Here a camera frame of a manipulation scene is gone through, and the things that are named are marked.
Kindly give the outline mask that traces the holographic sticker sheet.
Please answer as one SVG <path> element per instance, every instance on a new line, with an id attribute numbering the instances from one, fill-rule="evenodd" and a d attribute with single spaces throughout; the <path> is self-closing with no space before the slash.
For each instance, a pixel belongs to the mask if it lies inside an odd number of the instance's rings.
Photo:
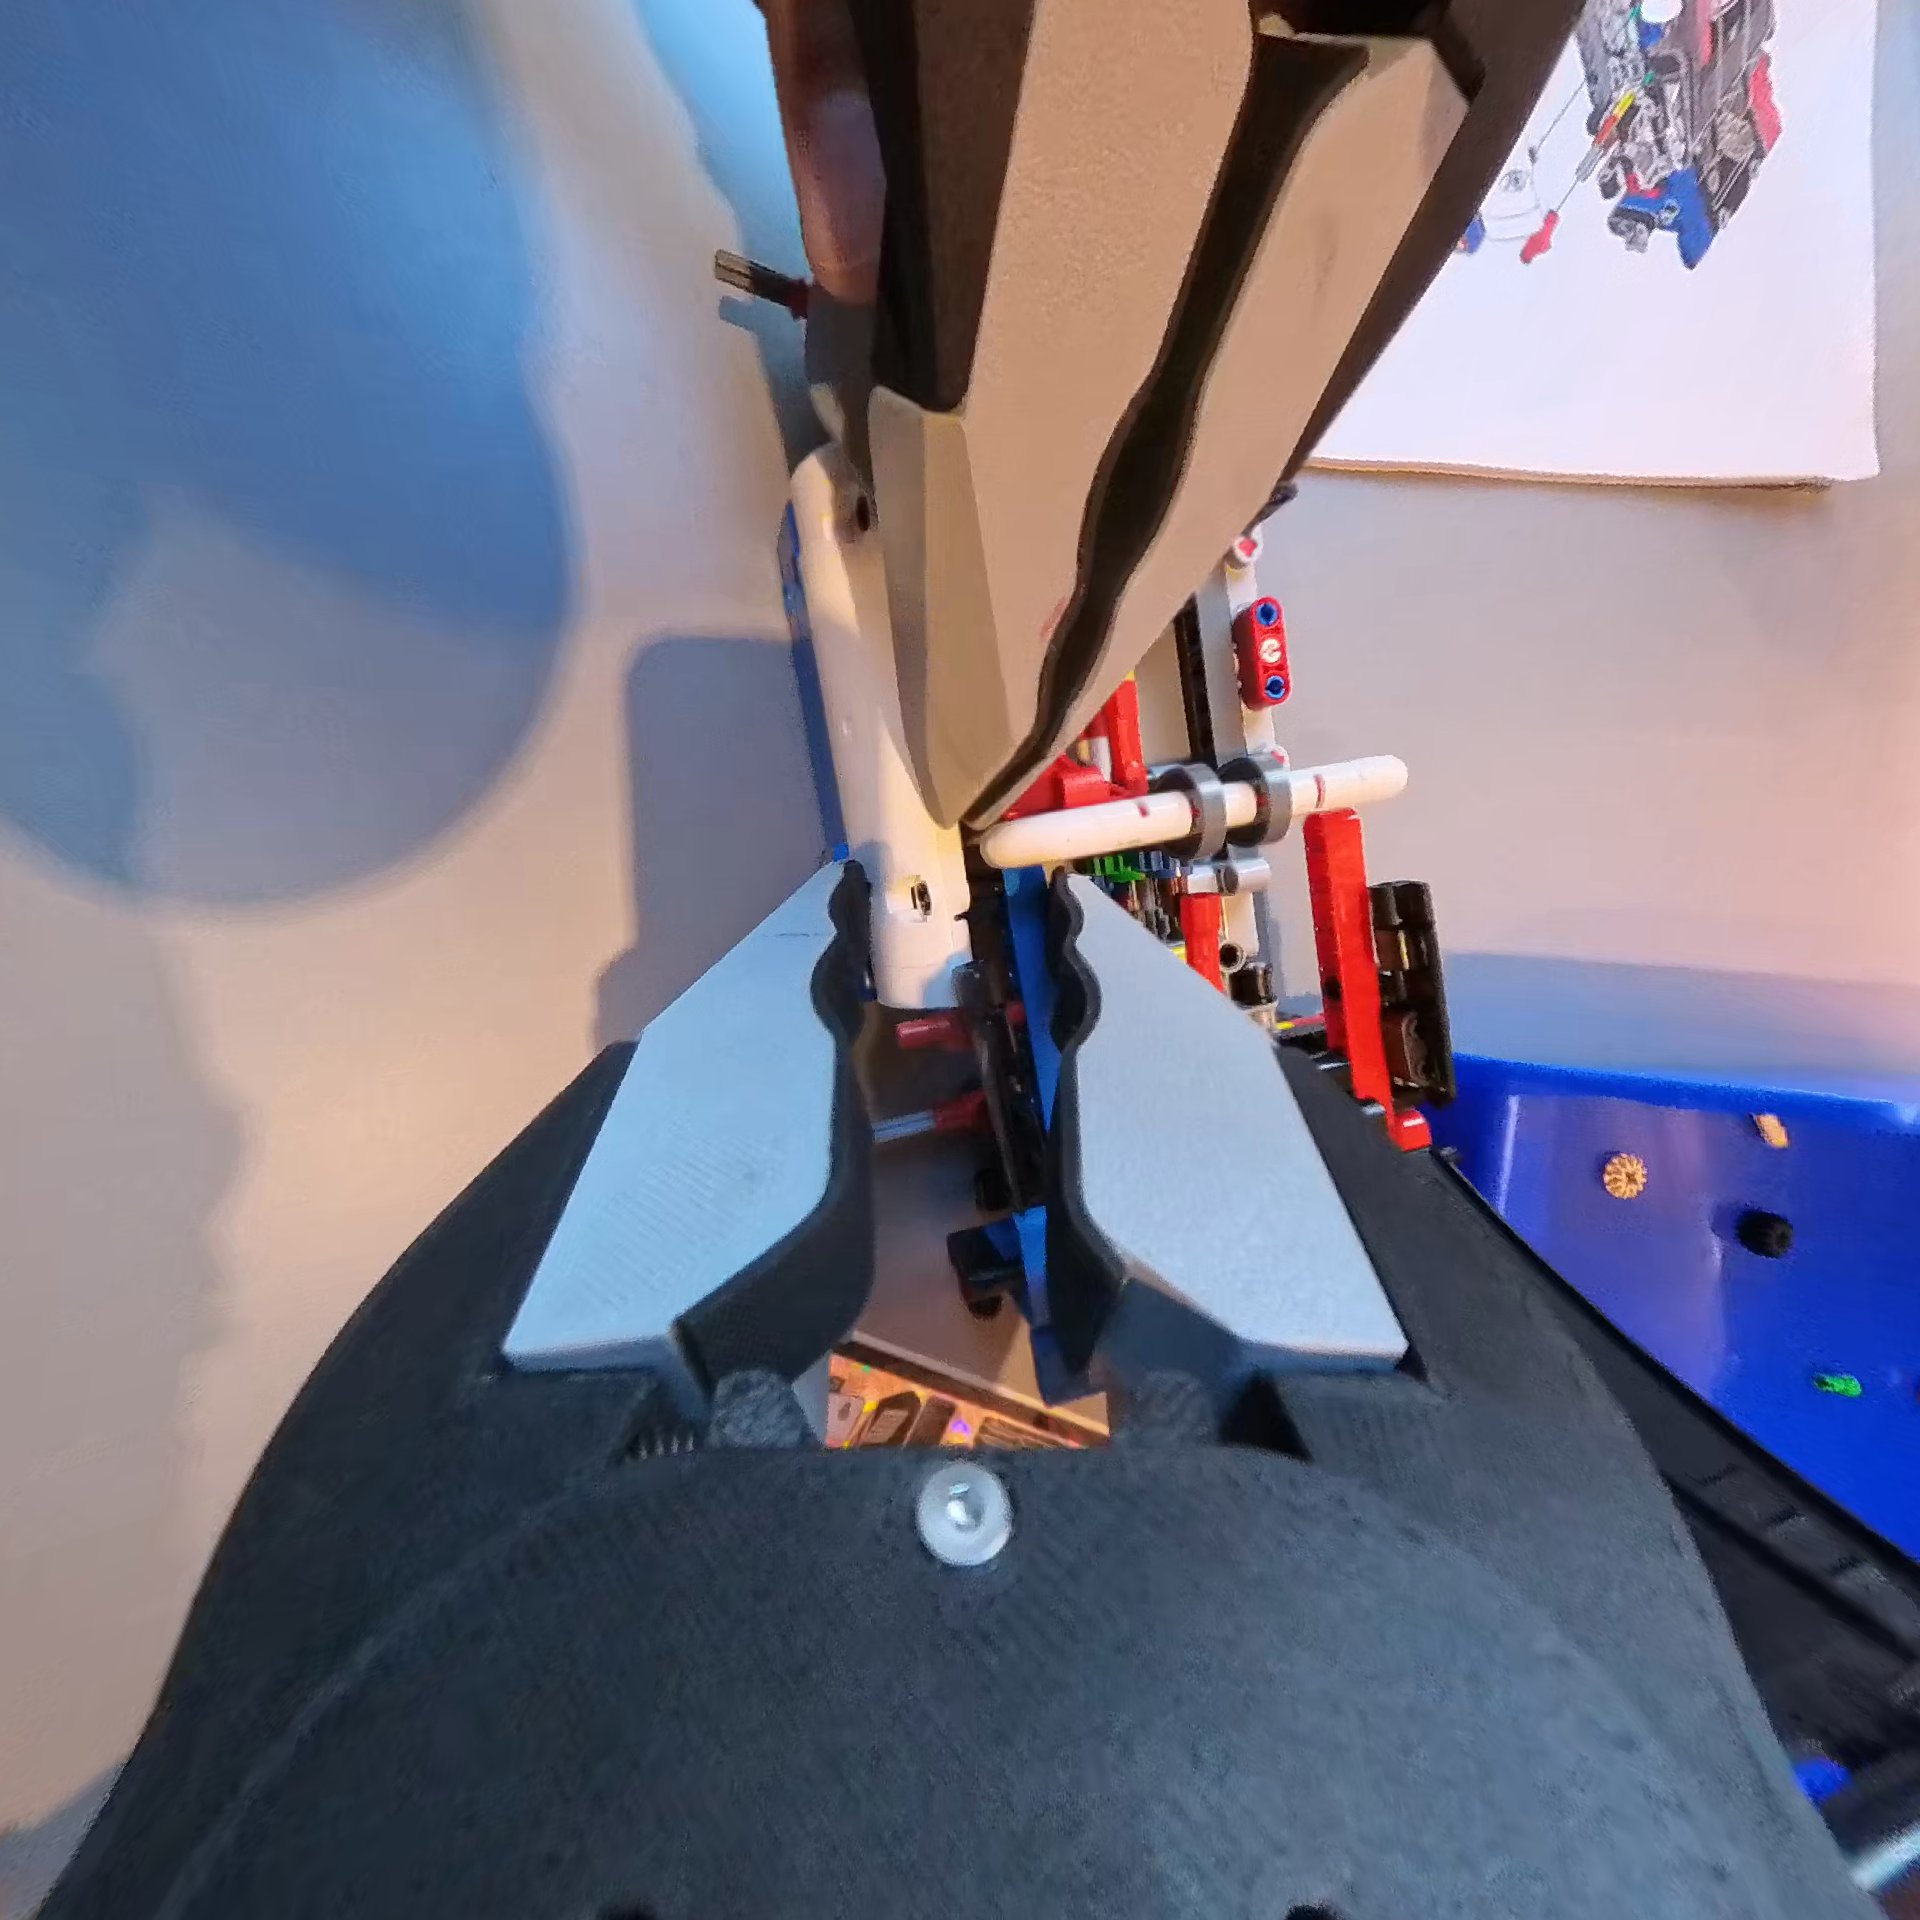
<path id="1" fill-rule="evenodd" d="M 865 1349 L 825 1359 L 825 1448 L 1033 1452 L 1107 1445 L 1107 1425 Z"/>

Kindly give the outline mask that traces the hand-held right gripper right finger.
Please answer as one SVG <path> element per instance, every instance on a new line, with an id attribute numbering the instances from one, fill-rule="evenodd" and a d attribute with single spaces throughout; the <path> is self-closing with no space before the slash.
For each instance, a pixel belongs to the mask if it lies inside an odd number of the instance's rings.
<path id="1" fill-rule="evenodd" d="M 1086 875 L 1048 899 L 1044 1324 L 1079 1381 L 1393 1372 L 1409 1337 L 1272 1035 Z"/>

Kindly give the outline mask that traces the white blue brick panel assembly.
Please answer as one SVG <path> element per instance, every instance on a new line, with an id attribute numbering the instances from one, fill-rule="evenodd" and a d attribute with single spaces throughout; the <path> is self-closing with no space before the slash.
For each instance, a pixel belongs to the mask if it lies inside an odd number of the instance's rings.
<path id="1" fill-rule="evenodd" d="M 875 502 L 831 440 L 791 477 L 776 564 L 828 856 L 868 879 L 875 997 L 953 1010 L 973 956 L 963 842 L 926 814 L 905 752 Z"/>

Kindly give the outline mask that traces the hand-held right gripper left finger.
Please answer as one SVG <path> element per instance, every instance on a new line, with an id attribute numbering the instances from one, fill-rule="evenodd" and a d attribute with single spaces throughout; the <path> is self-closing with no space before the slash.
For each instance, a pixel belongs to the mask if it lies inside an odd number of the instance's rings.
<path id="1" fill-rule="evenodd" d="M 799 1381 L 875 1283 L 868 879 L 820 869 L 638 1035 L 504 1337 L 517 1372 Z"/>

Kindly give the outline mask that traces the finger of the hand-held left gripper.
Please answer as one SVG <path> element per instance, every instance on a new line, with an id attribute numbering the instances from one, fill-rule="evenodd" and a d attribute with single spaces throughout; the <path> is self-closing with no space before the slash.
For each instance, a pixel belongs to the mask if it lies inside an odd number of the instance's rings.
<path id="1" fill-rule="evenodd" d="M 1160 352 L 1091 478 L 1039 719 L 991 818 L 1298 457 L 1469 102 L 1425 37 L 1260 32 Z"/>
<path id="2" fill-rule="evenodd" d="M 955 826 L 1048 758 L 1084 513 L 1247 96 L 1247 3 L 868 3 L 868 463 L 905 752 Z"/>

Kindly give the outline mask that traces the blue plastic bin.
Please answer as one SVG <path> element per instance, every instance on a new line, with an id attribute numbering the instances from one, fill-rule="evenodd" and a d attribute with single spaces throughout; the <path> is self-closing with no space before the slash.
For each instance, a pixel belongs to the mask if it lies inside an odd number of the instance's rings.
<path id="1" fill-rule="evenodd" d="M 1802 1792 L 1916 1872 L 1916 1108 L 1464 1055 L 1432 1140 L 1579 1299 Z"/>

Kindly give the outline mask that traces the open instruction booklet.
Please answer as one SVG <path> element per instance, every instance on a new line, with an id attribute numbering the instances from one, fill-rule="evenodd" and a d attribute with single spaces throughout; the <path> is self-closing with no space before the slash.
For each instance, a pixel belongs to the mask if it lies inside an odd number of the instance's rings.
<path id="1" fill-rule="evenodd" d="M 1319 465 L 1877 474 L 1877 3 L 1585 3 Z"/>

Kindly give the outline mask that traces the toy brick vehicle model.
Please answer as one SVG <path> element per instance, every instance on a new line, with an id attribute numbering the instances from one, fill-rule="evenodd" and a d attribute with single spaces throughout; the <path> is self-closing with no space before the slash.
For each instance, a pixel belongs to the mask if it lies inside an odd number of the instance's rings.
<path id="1" fill-rule="evenodd" d="M 860 465 L 865 426 L 842 422 L 842 392 L 828 383 L 839 358 L 865 347 L 868 313 L 733 250 L 714 255 L 714 277 L 806 322 L 823 429 L 873 497 Z M 1459 1535 L 1512 1585 L 1531 1578 L 1564 1616 L 1577 1601 L 1612 1597 L 1657 1653 L 1677 1653 L 1680 1630 L 1652 1622 L 1655 1593 L 1690 1568 L 1712 1591 L 1715 1581 L 1665 1474 L 1569 1330 L 1579 1299 L 1494 1224 L 1454 1158 L 1430 1152 L 1427 1114 L 1455 1092 L 1430 890 L 1367 880 L 1361 818 L 1330 782 L 1287 800 L 1282 753 L 1255 744 L 1233 760 L 1224 753 L 1226 724 L 1200 687 L 1206 630 L 1194 605 L 1175 613 L 1198 760 L 1145 764 L 1135 687 L 1124 682 L 1016 804 L 1016 818 L 1091 826 L 1098 804 L 1114 800 L 1124 826 L 1091 851 L 1044 851 L 1022 869 L 997 869 L 959 832 L 973 956 L 955 969 L 955 1005 L 887 1010 L 892 1050 L 973 1059 L 963 1097 L 918 1115 L 924 1128 L 953 1122 L 977 1157 L 973 1219 L 948 1234 L 935 1283 L 983 1321 L 1022 1317 L 1039 1389 L 1050 1401 L 1107 1389 L 1109 1417 L 1125 1421 L 1145 1415 L 1148 1387 L 1194 1395 L 1224 1443 L 1374 1478 L 1420 1529 Z M 1409 1337 L 1393 1372 L 1079 1381 L 1062 1368 L 1044 1324 L 1044 1164 L 1062 1067 L 1048 899 L 1059 875 L 1086 875 L 1272 1035 Z M 1738 1644 L 1716 1591 L 1709 1612 Z"/>

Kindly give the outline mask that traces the grey desk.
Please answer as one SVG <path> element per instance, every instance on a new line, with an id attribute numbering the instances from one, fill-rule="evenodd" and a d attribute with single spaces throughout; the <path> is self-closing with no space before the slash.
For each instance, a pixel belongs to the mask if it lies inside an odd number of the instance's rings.
<path id="1" fill-rule="evenodd" d="M 816 861 L 755 3 L 4 3 L 4 1912 L 286 1401 Z M 1314 477 L 1303 758 L 1403 753 L 1464 1046 L 1916 1085 L 1916 3 L 1882 469 Z"/>

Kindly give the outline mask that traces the scattered small brick pieces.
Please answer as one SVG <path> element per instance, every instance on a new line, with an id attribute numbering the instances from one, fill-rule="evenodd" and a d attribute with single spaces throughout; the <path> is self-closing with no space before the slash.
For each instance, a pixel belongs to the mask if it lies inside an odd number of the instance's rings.
<path id="1" fill-rule="evenodd" d="M 1857 1172 L 1857 1140 L 1836 1125 L 1649 1110 L 1599 1148 L 1579 1286 L 1665 1372 L 1726 1401 L 1820 1297 Z"/>

